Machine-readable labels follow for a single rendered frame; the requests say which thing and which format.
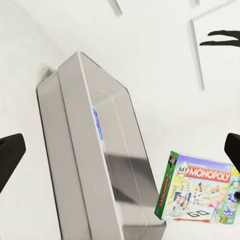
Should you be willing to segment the board game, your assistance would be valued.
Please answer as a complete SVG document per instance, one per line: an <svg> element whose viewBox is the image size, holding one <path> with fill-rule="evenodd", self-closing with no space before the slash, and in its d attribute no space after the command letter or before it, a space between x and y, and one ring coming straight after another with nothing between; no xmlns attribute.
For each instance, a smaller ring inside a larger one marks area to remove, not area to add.
<svg viewBox="0 0 240 240"><path fill-rule="evenodd" d="M161 221L232 225L237 192L234 164L172 150L154 213Z"/></svg>
<svg viewBox="0 0 240 240"><path fill-rule="evenodd" d="M95 108L93 108L93 113L94 113L94 117L95 117L95 121L96 121L96 126L97 126L97 129L98 129L99 138L102 140L103 139L103 134L102 134L97 110Z"/></svg>

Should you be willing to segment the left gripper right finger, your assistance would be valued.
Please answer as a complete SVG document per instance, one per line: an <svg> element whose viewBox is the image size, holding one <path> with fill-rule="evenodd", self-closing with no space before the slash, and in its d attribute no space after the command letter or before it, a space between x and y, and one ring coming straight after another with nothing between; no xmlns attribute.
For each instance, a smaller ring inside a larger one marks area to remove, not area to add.
<svg viewBox="0 0 240 240"><path fill-rule="evenodd" d="M240 173L240 135L229 133L227 135L224 151Z"/></svg>

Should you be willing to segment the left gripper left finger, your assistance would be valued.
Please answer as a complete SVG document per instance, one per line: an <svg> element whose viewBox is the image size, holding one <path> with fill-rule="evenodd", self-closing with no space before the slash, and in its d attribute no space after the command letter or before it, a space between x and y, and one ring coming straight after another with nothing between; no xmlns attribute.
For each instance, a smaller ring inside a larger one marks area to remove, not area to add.
<svg viewBox="0 0 240 240"><path fill-rule="evenodd" d="M21 133L0 139L0 193L26 152Z"/></svg>

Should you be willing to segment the toy box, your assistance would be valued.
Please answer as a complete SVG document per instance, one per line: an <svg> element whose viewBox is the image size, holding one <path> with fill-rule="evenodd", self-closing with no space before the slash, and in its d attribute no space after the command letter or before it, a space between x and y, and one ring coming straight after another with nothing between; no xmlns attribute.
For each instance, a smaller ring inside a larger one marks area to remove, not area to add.
<svg viewBox="0 0 240 240"><path fill-rule="evenodd" d="M167 224L155 214L159 192L128 88L75 51L37 95L62 240L162 240Z"/></svg>

